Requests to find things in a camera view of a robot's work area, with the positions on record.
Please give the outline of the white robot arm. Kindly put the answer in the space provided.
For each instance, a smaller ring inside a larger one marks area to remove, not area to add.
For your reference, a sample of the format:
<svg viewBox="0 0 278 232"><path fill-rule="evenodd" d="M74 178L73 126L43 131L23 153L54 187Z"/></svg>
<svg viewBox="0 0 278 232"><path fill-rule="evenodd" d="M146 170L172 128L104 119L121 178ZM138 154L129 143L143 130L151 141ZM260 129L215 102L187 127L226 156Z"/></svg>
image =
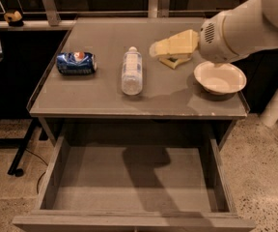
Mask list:
<svg viewBox="0 0 278 232"><path fill-rule="evenodd" d="M205 20L200 31L185 30L153 43L157 58L187 59L197 51L213 63L232 63L278 48L278 0L248 0Z"/></svg>

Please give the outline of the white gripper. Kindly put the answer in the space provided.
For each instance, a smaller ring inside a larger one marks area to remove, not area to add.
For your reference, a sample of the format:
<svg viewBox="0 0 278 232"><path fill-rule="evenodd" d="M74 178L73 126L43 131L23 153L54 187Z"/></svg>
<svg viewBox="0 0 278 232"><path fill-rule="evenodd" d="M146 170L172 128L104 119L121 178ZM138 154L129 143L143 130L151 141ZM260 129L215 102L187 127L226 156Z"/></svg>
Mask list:
<svg viewBox="0 0 278 232"><path fill-rule="evenodd" d="M236 27L234 11L223 11L203 23L200 36L194 30L185 30L153 43L149 53L152 57L189 58L199 45L199 52L206 60L231 63L238 57L234 47L239 35Z"/></svg>

